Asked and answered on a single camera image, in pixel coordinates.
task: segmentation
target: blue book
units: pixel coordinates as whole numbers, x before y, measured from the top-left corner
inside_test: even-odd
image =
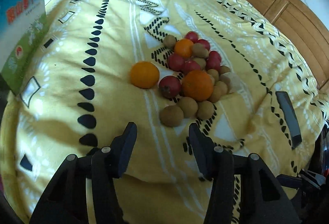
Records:
[[[0,74],[15,95],[48,30],[44,0],[0,0]]]

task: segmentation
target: fruit pile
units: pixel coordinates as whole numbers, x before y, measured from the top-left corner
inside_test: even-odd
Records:
[[[174,51],[167,59],[168,67],[183,72],[185,76],[182,84],[175,76],[166,76],[159,83],[163,97],[183,96],[177,105],[167,106],[160,112],[162,124],[174,127],[180,125],[183,118],[211,118],[213,103],[229,91],[230,79],[223,74],[230,72],[230,68],[220,65],[220,54],[210,51],[209,42],[198,39],[195,32],[188,32],[179,41],[167,35],[163,44]]]

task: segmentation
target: fabric pattern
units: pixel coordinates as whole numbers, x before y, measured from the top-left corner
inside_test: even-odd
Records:
[[[0,134],[6,197],[27,223],[42,191],[69,154],[85,156],[121,135],[129,121],[137,141],[122,179],[115,181],[124,219],[135,223],[203,223],[212,183],[199,173],[188,127],[196,122],[230,153],[258,153],[275,176],[306,166],[329,112],[329,96],[295,46],[246,0],[45,0],[52,25],[35,53],[21,95],[11,96]],[[206,121],[160,124],[159,111],[178,102],[156,87],[129,83],[131,66],[167,67],[167,34],[195,31],[222,56],[237,91],[221,98]],[[291,136],[275,92],[292,101],[303,142]],[[235,177],[233,223],[240,211]],[[95,223],[87,180],[89,222]]]

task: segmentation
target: screw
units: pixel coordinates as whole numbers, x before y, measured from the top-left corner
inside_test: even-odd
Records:
[[[102,148],[102,153],[109,153],[111,151],[111,148],[106,146]]]
[[[257,161],[257,160],[259,159],[259,156],[258,156],[258,154],[256,154],[256,153],[252,153],[252,154],[250,155],[250,158],[253,159],[253,160],[255,160],[255,161]]]
[[[73,161],[75,159],[75,154],[70,154],[68,157],[66,157],[66,160]]]
[[[213,149],[216,153],[222,153],[223,152],[223,147],[221,147],[221,146],[216,146],[216,147],[214,147],[214,149]]]

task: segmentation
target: kiwi fruit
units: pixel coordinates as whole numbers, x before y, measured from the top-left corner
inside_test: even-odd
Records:
[[[201,70],[203,70],[206,67],[206,60],[201,57],[194,57],[193,60],[200,65]]]
[[[228,77],[225,76],[225,75],[221,75],[221,76],[219,77],[219,80],[220,80],[220,81],[223,81],[223,82],[227,85],[227,89],[228,89],[228,92],[229,92],[230,89],[231,89],[231,79],[228,78]]]
[[[220,74],[231,72],[231,69],[227,66],[221,66],[220,67]]]
[[[163,40],[164,46],[172,50],[174,49],[176,42],[177,42],[176,37],[171,34],[166,35],[166,37]]]
[[[199,108],[196,113],[196,116],[201,120],[208,120],[211,116],[213,116],[214,112],[215,109],[210,101],[202,101],[199,103]]]
[[[160,111],[160,121],[166,126],[179,126],[183,119],[184,113],[182,109],[176,105],[167,106]]]
[[[220,86],[214,86],[213,87],[213,93],[211,94],[211,96],[208,98],[208,101],[210,101],[211,103],[216,103],[217,101],[219,101],[219,99],[221,98],[221,96],[223,96],[223,91],[221,89]]]
[[[215,79],[216,82],[219,80],[219,73],[217,70],[210,69],[207,71],[207,73],[210,74]]]
[[[180,98],[177,105],[182,109],[184,118],[191,118],[195,116],[198,111],[198,104],[190,97]]]
[[[193,56],[206,58],[209,56],[209,51],[205,49],[203,44],[196,43],[192,45]]]
[[[215,87],[220,88],[222,96],[228,93],[228,87],[223,81],[216,82]]]

